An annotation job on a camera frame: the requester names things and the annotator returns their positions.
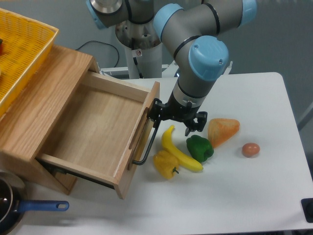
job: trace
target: egg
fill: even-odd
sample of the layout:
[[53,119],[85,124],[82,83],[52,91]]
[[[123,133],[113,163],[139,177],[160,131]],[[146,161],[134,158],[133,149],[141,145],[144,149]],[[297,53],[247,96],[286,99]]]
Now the egg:
[[246,143],[243,146],[242,153],[245,157],[250,158],[260,152],[260,146],[256,143]]

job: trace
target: pepper stem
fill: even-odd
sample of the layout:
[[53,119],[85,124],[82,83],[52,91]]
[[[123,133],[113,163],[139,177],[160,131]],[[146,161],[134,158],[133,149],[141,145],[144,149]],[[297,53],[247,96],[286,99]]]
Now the pepper stem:
[[173,169],[173,173],[176,172],[177,174],[179,174],[179,172],[176,170],[176,166]]

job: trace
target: banana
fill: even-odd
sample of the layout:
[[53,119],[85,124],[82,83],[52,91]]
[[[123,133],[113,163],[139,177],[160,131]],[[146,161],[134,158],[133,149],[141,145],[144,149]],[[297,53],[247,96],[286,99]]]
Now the banana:
[[162,135],[162,147],[177,157],[179,164],[191,171],[201,171],[203,166],[197,160],[181,152],[172,142],[172,132],[175,126],[171,125]]

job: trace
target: yellow plastic basket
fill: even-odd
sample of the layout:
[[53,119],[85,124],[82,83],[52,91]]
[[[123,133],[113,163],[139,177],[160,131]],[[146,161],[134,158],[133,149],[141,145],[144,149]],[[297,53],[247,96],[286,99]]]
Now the yellow plastic basket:
[[48,56],[57,28],[0,8],[0,117]]

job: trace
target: orange wedge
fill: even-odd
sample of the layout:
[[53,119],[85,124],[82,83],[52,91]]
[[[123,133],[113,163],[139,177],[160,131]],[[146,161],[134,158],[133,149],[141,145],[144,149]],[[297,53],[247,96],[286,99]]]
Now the orange wedge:
[[214,118],[208,126],[208,139],[213,148],[220,146],[239,131],[240,123],[236,119]]

